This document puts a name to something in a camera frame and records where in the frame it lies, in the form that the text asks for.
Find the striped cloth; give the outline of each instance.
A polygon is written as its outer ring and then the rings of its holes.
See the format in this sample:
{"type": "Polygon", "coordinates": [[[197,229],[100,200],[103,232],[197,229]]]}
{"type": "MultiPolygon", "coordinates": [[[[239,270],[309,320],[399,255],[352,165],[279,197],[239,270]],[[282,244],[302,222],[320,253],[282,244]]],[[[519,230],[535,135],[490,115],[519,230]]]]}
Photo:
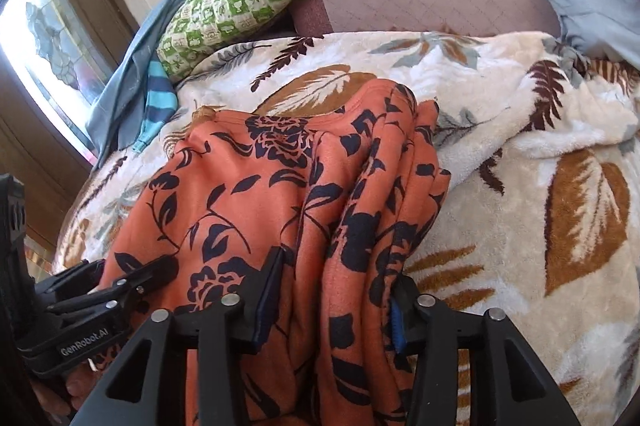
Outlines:
{"type": "Polygon", "coordinates": [[[140,133],[132,146],[135,153],[140,153],[148,146],[178,109],[178,97],[175,95],[174,86],[169,81],[157,52],[153,53],[149,61],[146,85],[145,115],[140,125],[140,133]]]}

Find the black bracket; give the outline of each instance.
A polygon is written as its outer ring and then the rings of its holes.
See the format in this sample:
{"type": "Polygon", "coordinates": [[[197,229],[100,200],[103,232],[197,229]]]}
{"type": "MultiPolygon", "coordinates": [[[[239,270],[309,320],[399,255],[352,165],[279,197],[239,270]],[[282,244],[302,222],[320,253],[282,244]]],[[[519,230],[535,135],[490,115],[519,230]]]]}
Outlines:
{"type": "Polygon", "coordinates": [[[116,356],[73,426],[184,426],[187,350],[198,351],[202,426],[248,426],[241,354],[257,354],[277,320],[282,250],[208,308],[154,311],[116,356]]]}
{"type": "Polygon", "coordinates": [[[459,348],[470,356],[470,426],[580,426],[503,310],[453,311],[400,275],[392,288],[392,325],[396,351],[418,355],[407,426],[456,423],[459,348]]]}
{"type": "Polygon", "coordinates": [[[127,273],[111,287],[87,294],[102,275],[104,260],[78,265],[36,284],[35,319],[16,345],[27,368],[50,379],[123,341],[129,317],[146,294],[173,280],[178,261],[161,256],[127,273]]]}

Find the orange floral fabric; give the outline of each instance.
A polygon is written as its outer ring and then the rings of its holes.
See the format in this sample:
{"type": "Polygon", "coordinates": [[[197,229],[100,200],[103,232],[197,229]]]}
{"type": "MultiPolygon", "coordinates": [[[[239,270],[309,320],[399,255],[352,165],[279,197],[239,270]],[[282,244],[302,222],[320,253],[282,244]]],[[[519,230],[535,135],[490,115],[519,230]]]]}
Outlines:
{"type": "MultiPolygon", "coordinates": [[[[412,371],[394,354],[389,290],[432,226],[449,172],[431,144],[438,106],[389,80],[308,119],[213,113],[143,190],[101,286],[161,254],[177,278],[136,314],[206,308],[284,252],[278,318],[241,361],[252,420],[402,424],[412,371]]],[[[187,424],[197,422],[194,358],[187,424]]]]}

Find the metal screw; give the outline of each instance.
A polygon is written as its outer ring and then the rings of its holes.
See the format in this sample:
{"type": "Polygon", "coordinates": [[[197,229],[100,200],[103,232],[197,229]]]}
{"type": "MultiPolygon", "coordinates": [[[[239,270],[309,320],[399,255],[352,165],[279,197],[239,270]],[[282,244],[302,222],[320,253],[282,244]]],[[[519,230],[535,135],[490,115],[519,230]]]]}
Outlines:
{"type": "Polygon", "coordinates": [[[431,294],[420,294],[418,296],[418,305],[420,307],[433,307],[436,304],[436,298],[431,294]]]}
{"type": "Polygon", "coordinates": [[[502,321],[507,317],[507,314],[505,311],[498,307],[492,307],[491,309],[489,309],[489,317],[493,321],[502,321]]]}
{"type": "Polygon", "coordinates": [[[233,307],[234,305],[238,305],[240,303],[240,297],[237,294],[225,294],[220,302],[225,307],[233,307]]]}
{"type": "Polygon", "coordinates": [[[151,314],[151,321],[154,323],[161,323],[169,317],[169,311],[167,309],[158,309],[151,314]]]}

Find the fleece blanket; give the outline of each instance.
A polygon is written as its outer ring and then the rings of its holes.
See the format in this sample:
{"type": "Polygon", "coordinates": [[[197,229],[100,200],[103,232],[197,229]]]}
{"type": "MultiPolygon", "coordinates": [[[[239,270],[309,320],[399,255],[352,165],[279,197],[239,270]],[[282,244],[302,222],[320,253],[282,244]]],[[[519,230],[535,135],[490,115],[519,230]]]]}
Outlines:
{"type": "MultiPolygon", "coordinates": [[[[387,78],[440,107],[449,195],[405,272],[451,307],[504,308],[580,421],[613,424],[639,383],[638,72],[546,34],[332,34],[238,44],[178,88],[140,155],[114,153],[70,212],[54,266],[104,257],[176,143],[215,111],[311,117],[387,78]]],[[[458,421],[469,417],[468,359],[458,421]]]]}

